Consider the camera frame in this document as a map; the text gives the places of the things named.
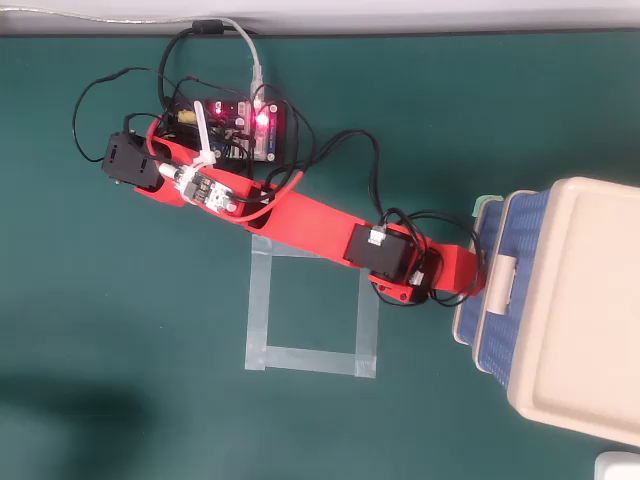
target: wire bundle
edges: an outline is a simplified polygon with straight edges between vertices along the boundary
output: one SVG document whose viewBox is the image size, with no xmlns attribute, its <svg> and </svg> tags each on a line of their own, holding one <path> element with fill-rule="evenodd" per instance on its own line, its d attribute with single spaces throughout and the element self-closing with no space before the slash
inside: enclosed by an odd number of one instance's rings
<svg viewBox="0 0 640 480">
<path fill-rule="evenodd" d="M 218 19 L 218 20 L 224 20 L 227 23 L 232 22 L 232 21 L 229 21 L 228 19 Z M 185 82 L 195 82 L 215 90 L 230 93 L 247 102 L 249 108 L 251 109 L 250 118 L 253 119 L 250 124 L 248 135 L 241 134 L 241 133 L 236 133 L 231 136 L 226 135 L 225 134 L 226 129 L 222 128 L 222 125 L 219 124 L 219 119 L 215 118 L 209 112 L 207 112 L 209 115 L 209 118 L 207 120 L 208 120 L 208 123 L 210 124 L 208 125 L 208 127 L 210 127 L 208 131 L 211 138 L 213 138 L 214 141 L 225 145 L 225 148 L 223 149 L 223 152 L 222 152 L 223 154 L 222 160 L 225 160 L 225 157 L 228 159 L 228 155 L 231 148 L 234 148 L 234 147 L 237 148 L 238 151 L 241 152 L 242 161 L 239 164 L 236 164 L 235 166 L 233 166 L 232 171 L 238 174 L 244 172 L 245 176 L 247 176 L 248 178 L 253 178 L 254 168 L 255 168 L 255 160 L 254 160 L 255 130 L 256 130 L 255 118 L 265 108 L 269 108 L 270 105 L 276 103 L 275 101 L 270 101 L 270 102 L 263 101 L 264 91 L 266 89 L 269 89 L 280 97 L 280 100 L 278 100 L 277 103 L 286 105 L 287 109 L 289 110 L 293 118 L 293 129 L 292 129 L 293 144 L 291 149 L 292 153 L 291 153 L 290 161 L 284 165 L 281 165 L 272 169 L 266 175 L 263 192 L 261 196 L 245 198 L 235 194 L 231 194 L 232 200 L 236 202 L 246 203 L 246 204 L 266 203 L 264 207 L 260 208 L 257 212 L 245 217 L 233 217 L 233 216 L 226 216 L 226 215 L 222 215 L 222 216 L 234 223 L 242 223 L 242 222 L 251 221 L 255 218 L 259 218 L 260 216 L 265 215 L 281 200 L 281 198 L 288 191 L 290 191 L 300 181 L 300 179 L 302 178 L 302 175 L 304 175 L 304 173 L 309 168 L 324 161 L 346 141 L 356 137 L 365 137 L 370 141 L 373 149 L 373 162 L 369 172 L 368 190 L 369 190 L 369 196 L 371 198 L 373 206 L 380 216 L 380 220 L 378 223 L 379 225 L 387 225 L 389 223 L 389 218 L 392 216 L 396 216 L 398 218 L 397 224 L 404 226 L 409 231 L 409 234 L 411 235 L 413 241 L 415 242 L 415 245 L 418 249 L 418 254 L 419 254 L 418 260 L 415 262 L 415 265 L 416 265 L 415 269 L 417 270 L 421 268 L 423 260 L 428 251 L 435 253 L 440 257 L 440 262 L 438 267 L 439 272 L 436 272 L 436 275 L 438 273 L 441 273 L 442 268 L 444 267 L 443 265 L 444 260 L 442 258 L 442 255 L 437 250 L 428 246 L 425 249 L 424 246 L 427 245 L 427 242 L 422 231 L 415 223 L 417 220 L 438 220 L 438 221 L 442 221 L 442 222 L 459 227 L 471 238 L 474 245 L 475 252 L 477 253 L 477 259 L 478 259 L 477 269 L 476 269 L 473 282 L 469 284 L 467 287 L 465 287 L 464 289 L 462 289 L 461 291 L 456 292 L 455 294 L 450 295 L 448 297 L 444 297 L 444 298 L 438 297 L 436 291 L 432 287 L 430 287 L 428 294 L 425 295 L 420 301 L 417 301 L 414 303 L 399 304 L 399 303 L 391 302 L 386 298 L 384 298 L 378 292 L 378 289 L 376 288 L 376 286 L 372 284 L 376 294 L 380 297 L 380 299 L 383 302 L 387 304 L 395 305 L 395 306 L 403 306 L 403 307 L 421 305 L 425 303 L 429 298 L 433 299 L 435 302 L 437 302 L 442 306 L 455 307 L 461 304 L 462 302 L 464 302 L 467 298 L 469 298 L 469 296 L 473 294 L 479 282 L 480 275 L 484 268 L 480 242 L 478 239 L 478 235 L 473 230 L 473 228 L 469 226 L 464 220 L 460 219 L 460 217 L 458 217 L 457 215 L 450 214 L 447 212 L 441 212 L 437 210 L 419 210 L 411 214 L 405 214 L 402 210 L 395 207 L 385 210 L 382 206 L 379 189 L 378 189 L 380 146 L 376 138 L 366 130 L 359 130 L 359 129 L 343 130 L 337 133 L 336 135 L 334 135 L 333 137 L 331 137 L 320 148 L 317 148 L 316 134 L 311 124 L 309 123 L 309 121 L 305 118 L 305 116 L 290 101 L 286 100 L 282 95 L 282 93 L 277 88 L 269 84 L 262 83 L 261 67 L 258 61 L 257 52 L 255 50 L 255 47 L 253 46 L 253 42 L 251 41 L 249 35 L 244 30 L 242 30 L 242 28 L 239 25 L 237 25 L 235 22 L 232 22 L 231 27 L 238 30 L 238 32 L 240 32 L 243 38 L 247 40 L 251 48 L 251 52 L 254 59 L 254 77 L 251 83 L 250 95 L 245 95 L 240 91 L 237 91 L 234 89 L 230 89 L 223 86 L 205 82 L 194 76 L 187 76 L 179 80 L 177 83 L 173 83 L 164 75 L 164 68 L 167 63 L 169 54 L 172 48 L 180 39 L 185 38 L 194 33 L 222 33 L 224 31 L 222 27 L 222 23 L 219 21 L 218 24 L 212 24 L 210 21 L 204 21 L 200 23 L 194 22 L 194 25 L 191 28 L 187 30 L 183 30 L 182 32 L 177 34 L 170 41 L 169 45 L 165 49 L 165 52 L 162 56 L 162 60 L 160 62 L 160 67 L 158 70 L 154 70 L 152 68 L 147 68 L 147 67 L 128 67 L 120 70 L 119 72 L 116 72 L 111 75 L 107 75 L 106 77 L 102 77 L 91 82 L 83 90 L 80 97 L 78 98 L 78 101 L 76 102 L 76 105 L 73 111 L 73 116 L 72 116 L 73 138 L 74 138 L 75 145 L 78 151 L 80 152 L 80 154 L 89 162 L 100 162 L 103 160 L 103 157 L 92 158 L 89 155 L 87 155 L 85 151 L 82 149 L 82 147 L 80 146 L 80 143 L 77 137 L 76 121 L 78 116 L 78 110 L 82 100 L 84 99 L 88 91 L 96 85 L 99 85 L 105 82 L 114 81 L 129 72 L 146 71 L 146 72 L 154 73 L 158 78 L 158 96 L 159 96 L 160 104 L 162 105 L 164 110 L 160 115 L 156 115 L 153 113 L 146 113 L 146 112 L 132 113 L 125 116 L 123 121 L 123 131 L 125 134 L 129 134 L 130 132 L 129 123 L 131 119 L 137 116 L 149 116 L 154 118 L 154 122 L 148 133 L 149 152 L 143 152 L 143 153 L 145 155 L 148 155 L 149 153 L 151 153 L 153 156 L 155 156 L 155 152 L 153 150 L 153 147 L 150 141 L 150 139 L 153 138 L 154 136 L 166 138 L 169 140 L 174 138 L 184 139 L 185 137 L 193 138 L 194 140 L 199 138 L 197 127 L 195 125 L 188 125 L 188 124 L 176 125 L 169 122 L 169 115 L 173 111 L 173 109 L 175 109 L 175 107 L 178 105 L 178 98 L 180 98 L 182 102 L 185 102 L 186 105 L 192 111 L 195 111 L 193 106 L 194 101 L 189 97 L 187 97 L 181 91 L 181 86 Z M 173 87 L 173 94 L 171 97 L 165 97 L 164 82 L 167 82 L 169 85 Z M 304 124 L 304 127 L 308 130 L 308 133 L 310 136 L 309 151 L 304 155 L 302 159 L 299 158 L 300 157 L 299 150 L 300 150 L 300 124 L 301 123 Z M 242 141 L 247 142 L 248 148 L 245 148 L 242 145 Z M 278 176 L 281 176 L 281 178 L 277 183 L 275 183 L 275 186 L 274 186 L 274 181 Z M 432 283 L 433 285 L 435 285 L 437 283 L 437 279 L 434 280 Z"/>
</svg>

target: red wire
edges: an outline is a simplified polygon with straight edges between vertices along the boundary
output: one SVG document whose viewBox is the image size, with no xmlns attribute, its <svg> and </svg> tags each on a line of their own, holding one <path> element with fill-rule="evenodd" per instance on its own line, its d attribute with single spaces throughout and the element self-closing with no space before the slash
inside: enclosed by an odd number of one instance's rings
<svg viewBox="0 0 640 480">
<path fill-rule="evenodd" d="M 159 124 L 160 124 L 160 119 L 156 118 L 153 122 L 151 122 L 151 125 L 149 126 L 149 131 L 147 132 L 147 149 L 149 150 L 149 153 L 154 156 L 156 152 L 155 152 L 155 149 L 153 148 L 153 142 L 151 141 L 151 139 L 155 136 L 156 129 L 158 128 Z M 271 202 L 269 202 L 264 208 L 261 208 L 257 212 L 252 213 L 251 215 L 246 215 L 244 217 L 234 217 L 231 215 L 227 215 L 225 213 L 219 213 L 218 215 L 221 218 L 224 218 L 225 220 L 231 223 L 247 223 L 247 222 L 250 222 L 251 220 L 255 220 L 256 218 L 261 217 L 265 213 L 271 211 L 273 207 L 275 207 L 278 203 L 280 203 L 284 198 L 284 196 L 287 193 L 289 193 L 291 190 L 293 190 L 293 187 L 295 187 L 298 183 L 300 183 L 300 180 L 302 180 L 303 176 L 304 176 L 304 172 L 298 172 L 296 176 L 293 177 L 293 180 L 291 180 L 282 189 L 282 191 L 278 195 L 276 195 L 276 197 L 273 200 L 271 200 Z"/>
<path fill-rule="evenodd" d="M 250 222 L 251 220 L 255 220 L 256 218 L 261 217 L 265 213 L 269 212 L 271 209 L 273 209 L 273 207 L 275 207 L 279 202 L 281 202 L 282 199 L 285 197 L 285 195 L 287 195 L 291 190 L 293 190 L 293 187 L 295 187 L 300 182 L 300 180 L 302 180 L 303 176 L 304 176 L 304 172 L 298 172 L 296 176 L 293 177 L 293 180 L 291 180 L 287 184 L 287 186 L 282 189 L 279 195 L 276 195 L 276 197 L 273 200 L 271 200 L 271 202 L 269 202 L 264 208 L 261 208 L 257 212 L 252 213 L 251 215 L 246 215 L 244 217 L 233 217 L 231 215 L 227 215 L 226 213 L 220 213 L 218 215 L 221 218 L 224 218 L 225 220 L 231 223 L 246 223 L 246 222 Z"/>
<path fill-rule="evenodd" d="M 153 148 L 153 142 L 151 141 L 151 139 L 155 136 L 158 125 L 160 125 L 160 119 L 156 118 L 153 122 L 151 122 L 149 131 L 147 132 L 147 149 L 149 150 L 149 153 L 154 157 L 156 156 L 156 150 L 155 148 Z"/>
</svg>

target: green table surface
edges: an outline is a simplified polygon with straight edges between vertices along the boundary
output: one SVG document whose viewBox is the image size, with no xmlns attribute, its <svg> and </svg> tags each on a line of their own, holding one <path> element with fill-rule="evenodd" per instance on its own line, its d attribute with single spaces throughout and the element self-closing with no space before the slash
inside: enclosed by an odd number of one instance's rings
<svg viewBox="0 0 640 480">
<path fill-rule="evenodd" d="M 156 67 L 166 42 L 0 39 L 0 478 L 591 478 L 616 445 L 521 418 L 437 305 L 381 306 L 375 380 L 244 369 L 250 235 L 114 185 L 70 135 L 88 82 Z M 282 38 L 258 50 L 265 79 L 321 139 L 378 137 L 386 206 L 465 213 L 478 195 L 567 176 L 640 183 L 640 33 Z M 250 57 L 234 38 L 193 39 L 167 73 L 246 89 Z M 90 94 L 79 134 L 91 154 L 124 114 L 158 112 L 155 82 L 134 73 Z M 375 220 L 370 162 L 353 141 L 299 190 Z M 352 351 L 356 279 L 276 259 L 269 343 Z"/>
</svg>

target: red led light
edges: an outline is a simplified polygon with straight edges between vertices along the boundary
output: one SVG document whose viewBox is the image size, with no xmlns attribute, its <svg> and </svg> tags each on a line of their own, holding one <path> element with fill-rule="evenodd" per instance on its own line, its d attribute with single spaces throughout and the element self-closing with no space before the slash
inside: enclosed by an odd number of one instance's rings
<svg viewBox="0 0 640 480">
<path fill-rule="evenodd" d="M 256 123 L 261 127 L 266 127 L 269 125 L 269 115 L 264 112 L 258 114 L 256 117 Z"/>
</svg>

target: container lid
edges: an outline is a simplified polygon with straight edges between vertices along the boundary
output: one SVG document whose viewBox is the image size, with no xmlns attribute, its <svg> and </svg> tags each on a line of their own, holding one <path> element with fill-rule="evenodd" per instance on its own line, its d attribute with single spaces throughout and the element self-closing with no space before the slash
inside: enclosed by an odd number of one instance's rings
<svg viewBox="0 0 640 480">
<path fill-rule="evenodd" d="M 555 183 L 514 352 L 510 403 L 640 445 L 640 189 Z"/>
</svg>

